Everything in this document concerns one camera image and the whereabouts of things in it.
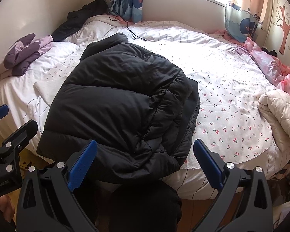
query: curtain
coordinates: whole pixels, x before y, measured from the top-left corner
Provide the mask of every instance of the curtain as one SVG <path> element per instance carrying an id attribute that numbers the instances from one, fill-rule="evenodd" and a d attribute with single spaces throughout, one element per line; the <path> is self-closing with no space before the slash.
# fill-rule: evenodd
<path id="1" fill-rule="evenodd" d="M 143 0 L 113 0 L 110 6 L 110 13 L 121 16 L 126 21 L 134 23 L 142 20 Z"/>
<path id="2" fill-rule="evenodd" d="M 252 40 L 258 37 L 267 0 L 229 0 L 225 9 L 225 27 L 229 35 L 243 43 L 249 36 Z"/>

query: tree trunk decal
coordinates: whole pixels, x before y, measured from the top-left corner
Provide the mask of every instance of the tree trunk decal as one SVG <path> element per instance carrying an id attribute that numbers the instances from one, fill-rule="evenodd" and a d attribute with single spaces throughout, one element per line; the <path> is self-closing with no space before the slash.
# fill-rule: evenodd
<path id="1" fill-rule="evenodd" d="M 282 21 L 282 24 L 279 25 L 276 22 L 273 22 L 273 25 L 274 26 L 279 26 L 283 30 L 283 32 L 284 32 L 284 38 L 282 40 L 281 47 L 279 49 L 279 52 L 282 55 L 285 55 L 286 42 L 287 42 L 288 35 L 290 34 L 290 16 L 289 16 L 289 13 L 288 12 L 285 12 L 285 10 L 286 10 L 286 6 L 285 5 L 286 4 L 287 4 L 287 7 L 289 7 L 289 3 L 287 3 L 287 1 L 281 7 L 279 5 L 279 0 L 277 0 L 278 7 L 276 7 L 276 13 L 278 14 L 278 16 L 275 16 L 275 18 L 277 18 L 277 23 L 281 20 Z"/>

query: folded purple clothing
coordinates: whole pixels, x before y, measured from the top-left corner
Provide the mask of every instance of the folded purple clothing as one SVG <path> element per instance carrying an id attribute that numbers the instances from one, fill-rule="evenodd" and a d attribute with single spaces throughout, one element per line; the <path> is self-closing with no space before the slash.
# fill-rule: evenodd
<path id="1" fill-rule="evenodd" d="M 22 76 L 29 65 L 53 47 L 52 36 L 32 41 L 35 34 L 17 40 L 0 64 L 0 81 L 10 76 Z"/>

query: hand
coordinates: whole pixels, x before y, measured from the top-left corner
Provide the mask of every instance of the hand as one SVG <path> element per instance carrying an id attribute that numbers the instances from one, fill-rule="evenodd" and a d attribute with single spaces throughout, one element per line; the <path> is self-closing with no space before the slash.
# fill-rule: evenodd
<path id="1" fill-rule="evenodd" d="M 0 211 L 4 219 L 7 220 L 7 222 L 11 222 L 15 214 L 15 207 L 7 194 L 0 197 Z"/>

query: beige puffer jacket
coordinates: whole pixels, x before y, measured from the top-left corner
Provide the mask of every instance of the beige puffer jacket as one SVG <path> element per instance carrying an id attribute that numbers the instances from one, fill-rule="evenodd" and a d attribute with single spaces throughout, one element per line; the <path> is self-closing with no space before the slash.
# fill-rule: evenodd
<path id="1" fill-rule="evenodd" d="M 263 94 L 258 109 L 269 122 L 279 150 L 290 147 L 290 95 L 283 90 Z"/>

